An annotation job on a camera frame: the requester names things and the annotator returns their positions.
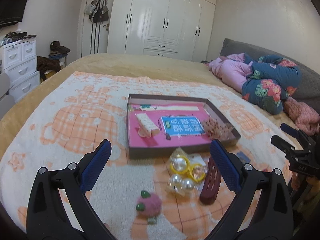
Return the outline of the white wardrobe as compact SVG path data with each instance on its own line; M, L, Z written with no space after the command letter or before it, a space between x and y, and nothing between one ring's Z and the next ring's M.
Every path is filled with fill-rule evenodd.
M216 0L113 0L107 53L201 62Z

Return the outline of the pearl earrings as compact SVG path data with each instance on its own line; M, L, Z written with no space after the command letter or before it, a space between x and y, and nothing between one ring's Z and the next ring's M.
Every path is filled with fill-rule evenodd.
M167 193L189 197L193 189L195 189L195 182L192 179L183 178L179 174L172 174L165 190Z

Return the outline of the white door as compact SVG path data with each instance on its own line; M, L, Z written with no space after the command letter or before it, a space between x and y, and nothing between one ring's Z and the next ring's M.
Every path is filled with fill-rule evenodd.
M89 15L85 14L85 9L92 1L81 0L76 51L78 59L90 54L107 52L109 21L93 23L89 19ZM106 1L108 13L111 13L113 0L95 1L100 1L100 3Z

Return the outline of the black wall television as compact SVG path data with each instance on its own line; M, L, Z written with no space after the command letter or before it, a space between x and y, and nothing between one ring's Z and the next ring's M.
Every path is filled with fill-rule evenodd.
M16 25L23 20L28 0L8 0L1 11L1 28Z

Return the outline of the dark clothes pile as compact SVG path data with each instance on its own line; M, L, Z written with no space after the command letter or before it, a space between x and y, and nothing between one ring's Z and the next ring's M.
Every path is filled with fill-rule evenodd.
M59 72L61 70L60 61L53 60L42 56L37 56L37 67L36 69L40 73L40 78L45 81L46 75L45 72L53 70L54 72Z

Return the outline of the white hair clip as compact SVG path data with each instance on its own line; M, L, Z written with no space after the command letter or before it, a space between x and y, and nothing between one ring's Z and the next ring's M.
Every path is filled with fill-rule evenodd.
M145 113L136 114L139 123L138 134L142 138L151 138L160 133L158 126Z

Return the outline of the sheer polka dot bow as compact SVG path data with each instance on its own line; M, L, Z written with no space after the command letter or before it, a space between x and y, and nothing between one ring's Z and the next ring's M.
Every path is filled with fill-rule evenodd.
M233 130L233 126L231 124L220 124L217 119L213 118L202 121L201 125L210 140L228 140Z

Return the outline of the pink pompom hair clip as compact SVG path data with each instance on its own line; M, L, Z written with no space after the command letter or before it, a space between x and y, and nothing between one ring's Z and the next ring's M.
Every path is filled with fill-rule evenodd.
M157 223L157 217L161 213L161 210L162 200L159 195L146 190L140 192L140 197L136 204L136 211L139 216L147 220L148 224L154 225Z

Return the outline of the brown cardboard tray box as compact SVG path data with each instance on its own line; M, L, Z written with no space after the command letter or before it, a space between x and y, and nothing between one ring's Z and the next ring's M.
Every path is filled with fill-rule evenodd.
M130 94L126 114L131 159L168 157L209 150L213 139L234 146L240 133L212 100L185 96Z

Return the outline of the grey headboard cushion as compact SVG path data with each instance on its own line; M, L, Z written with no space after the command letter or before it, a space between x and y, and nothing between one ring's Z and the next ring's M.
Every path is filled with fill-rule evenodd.
M317 72L278 52L229 38L224 39L220 50L221 56L241 53L245 53L248 56L248 61L297 68L300 72L300 83L292 97L319 112L319 74Z

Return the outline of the blue floral quilt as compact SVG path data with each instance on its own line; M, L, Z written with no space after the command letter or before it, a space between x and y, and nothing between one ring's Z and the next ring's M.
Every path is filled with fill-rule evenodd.
M256 61L248 61L252 74L242 86L242 98L259 106L271 115L283 111L283 102L286 101L299 86L300 72L295 67L274 66Z

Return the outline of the beige bed cover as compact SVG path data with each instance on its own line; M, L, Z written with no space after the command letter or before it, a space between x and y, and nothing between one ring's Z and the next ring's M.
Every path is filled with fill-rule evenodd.
M42 100L74 72L128 77L142 76L154 80L197 82L225 87L225 84L209 72L202 63L130 54L103 53L82 57L42 82L6 113L1 119L1 154L5 153Z

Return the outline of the clothes on stool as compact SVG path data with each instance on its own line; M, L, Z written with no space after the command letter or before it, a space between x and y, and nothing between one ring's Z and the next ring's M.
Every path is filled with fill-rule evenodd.
M53 41L50 44L50 53L48 57L53 60L60 60L66 57L71 50L65 46L62 46L59 41Z

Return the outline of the pink knitted cloth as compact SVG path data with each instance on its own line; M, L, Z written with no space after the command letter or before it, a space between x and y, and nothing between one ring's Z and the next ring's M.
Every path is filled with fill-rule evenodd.
M319 114L309 105L289 97L283 107L295 126L307 135L312 136L319 132Z

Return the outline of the white drawer cabinet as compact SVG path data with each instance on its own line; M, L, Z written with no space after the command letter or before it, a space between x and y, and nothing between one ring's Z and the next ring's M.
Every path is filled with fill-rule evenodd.
M40 85L36 38L26 38L1 47L1 72L10 79L8 93L19 102Z

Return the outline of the yellow hoop earrings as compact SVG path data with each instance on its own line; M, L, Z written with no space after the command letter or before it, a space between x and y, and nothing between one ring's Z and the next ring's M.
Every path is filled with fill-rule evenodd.
M187 154L180 147L176 148L169 158L171 171L200 183L204 180L207 167L198 153Z

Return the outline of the hanging bags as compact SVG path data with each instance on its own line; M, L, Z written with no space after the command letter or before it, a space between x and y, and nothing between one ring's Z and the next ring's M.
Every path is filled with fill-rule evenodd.
M89 16L92 23L106 22L109 20L108 0L93 0L85 7L84 14Z

